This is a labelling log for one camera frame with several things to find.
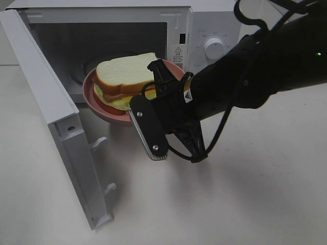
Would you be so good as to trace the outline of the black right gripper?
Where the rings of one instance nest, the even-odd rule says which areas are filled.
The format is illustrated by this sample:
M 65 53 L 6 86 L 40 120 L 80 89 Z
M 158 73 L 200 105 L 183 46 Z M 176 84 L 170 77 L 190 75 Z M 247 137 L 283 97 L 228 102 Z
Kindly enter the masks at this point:
M 184 160 L 198 163 L 207 158 L 200 121 L 192 114 L 189 106 L 192 97 L 186 97 L 192 76 L 179 81 L 167 68 L 163 59 L 152 61 L 147 69 L 153 73 L 153 82 L 142 88 L 142 95 L 151 105 L 165 134 L 174 134 L 190 152 L 186 156 L 173 149 L 173 153 Z

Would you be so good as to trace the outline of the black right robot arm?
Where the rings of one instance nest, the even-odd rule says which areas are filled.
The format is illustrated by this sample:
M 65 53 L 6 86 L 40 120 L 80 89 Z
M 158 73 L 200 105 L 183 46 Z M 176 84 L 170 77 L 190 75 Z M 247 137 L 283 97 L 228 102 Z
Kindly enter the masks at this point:
M 223 58 L 197 74 L 173 77 L 161 60 L 154 73 L 156 98 L 131 100 L 130 116 L 153 160 L 172 150 L 174 134 L 192 163 L 205 159 L 217 143 L 233 107 L 256 109 L 273 94 L 326 82 L 326 7 L 319 2 L 290 21 L 286 13 L 271 29 L 247 35 Z

